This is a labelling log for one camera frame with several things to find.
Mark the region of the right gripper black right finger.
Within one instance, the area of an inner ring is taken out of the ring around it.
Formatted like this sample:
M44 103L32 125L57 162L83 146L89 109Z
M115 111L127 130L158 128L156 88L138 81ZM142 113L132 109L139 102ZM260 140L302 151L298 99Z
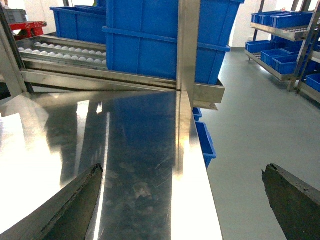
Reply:
M271 163L261 173L269 205L288 240L320 238L320 191Z

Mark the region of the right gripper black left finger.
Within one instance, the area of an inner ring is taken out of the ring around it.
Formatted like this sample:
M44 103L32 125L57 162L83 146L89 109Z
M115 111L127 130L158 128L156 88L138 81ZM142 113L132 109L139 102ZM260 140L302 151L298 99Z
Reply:
M0 235L2 240L84 240L100 194L103 168L97 163L30 215Z

